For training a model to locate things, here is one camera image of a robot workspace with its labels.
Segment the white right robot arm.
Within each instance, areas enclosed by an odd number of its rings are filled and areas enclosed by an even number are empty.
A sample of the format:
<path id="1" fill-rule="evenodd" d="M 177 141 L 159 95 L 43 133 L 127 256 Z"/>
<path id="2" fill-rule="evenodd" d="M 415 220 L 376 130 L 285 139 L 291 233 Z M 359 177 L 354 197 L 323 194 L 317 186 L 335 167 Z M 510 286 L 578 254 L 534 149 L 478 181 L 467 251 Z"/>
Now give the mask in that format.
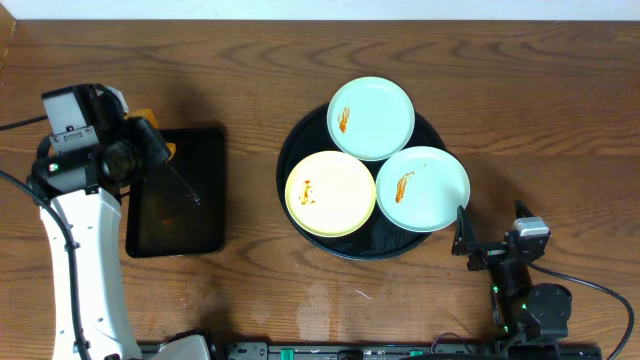
<path id="1" fill-rule="evenodd" d="M 505 331 L 496 341 L 503 357 L 524 348 L 555 347 L 568 336 L 571 292 L 564 286 L 532 282 L 529 268 L 545 254 L 551 231 L 523 202 L 515 203 L 516 219 L 500 241 L 477 240 L 465 209 L 457 208 L 456 231 L 451 253 L 468 258 L 470 271 L 489 272 L 496 325 Z"/>

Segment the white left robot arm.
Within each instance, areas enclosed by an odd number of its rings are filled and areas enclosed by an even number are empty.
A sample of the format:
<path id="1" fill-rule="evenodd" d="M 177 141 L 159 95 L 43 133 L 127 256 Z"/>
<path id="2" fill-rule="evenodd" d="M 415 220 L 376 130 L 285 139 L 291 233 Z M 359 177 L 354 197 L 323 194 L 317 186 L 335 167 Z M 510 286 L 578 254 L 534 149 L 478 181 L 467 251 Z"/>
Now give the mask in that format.
<path id="1" fill-rule="evenodd" d="M 149 110 L 122 94 L 80 84 L 42 96 L 52 133 L 27 178 L 53 268 L 56 359 L 139 359 L 126 310 L 118 249 L 121 190 L 175 153 Z"/>

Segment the yellow plate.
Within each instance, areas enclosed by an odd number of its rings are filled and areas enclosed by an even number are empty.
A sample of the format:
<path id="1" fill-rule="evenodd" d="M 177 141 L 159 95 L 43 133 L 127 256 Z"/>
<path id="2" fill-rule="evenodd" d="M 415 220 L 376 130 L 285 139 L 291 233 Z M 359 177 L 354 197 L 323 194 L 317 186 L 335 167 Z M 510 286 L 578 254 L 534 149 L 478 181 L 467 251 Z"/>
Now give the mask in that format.
<path id="1" fill-rule="evenodd" d="M 339 151 L 311 154 L 286 178 L 286 209 L 303 230 L 336 238 L 366 223 L 376 205 L 376 185 L 369 169 Z"/>

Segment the orange green sponge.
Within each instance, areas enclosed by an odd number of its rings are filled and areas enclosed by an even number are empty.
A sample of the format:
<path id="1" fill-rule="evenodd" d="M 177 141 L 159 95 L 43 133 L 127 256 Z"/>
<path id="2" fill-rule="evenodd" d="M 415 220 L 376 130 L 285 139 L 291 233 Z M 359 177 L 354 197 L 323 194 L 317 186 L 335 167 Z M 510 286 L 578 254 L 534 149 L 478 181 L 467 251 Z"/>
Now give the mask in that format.
<path id="1" fill-rule="evenodd" d="M 154 114 L 153 114 L 153 112 L 152 112 L 152 110 L 150 108 L 144 108 L 144 109 L 140 109 L 140 110 L 136 110 L 136 111 L 130 112 L 126 116 L 126 119 L 127 120 L 132 120 L 135 117 L 144 118 L 144 119 L 148 120 L 151 123 L 153 128 L 155 128 L 156 130 L 159 129 L 159 125 L 158 125 L 158 122 L 156 120 L 156 117 L 154 116 Z M 174 155 L 176 153 L 176 145 L 174 143 L 167 142 L 166 146 L 167 146 L 167 148 L 168 148 L 168 150 L 170 152 L 170 155 L 169 155 L 167 161 L 170 161 L 174 157 Z"/>

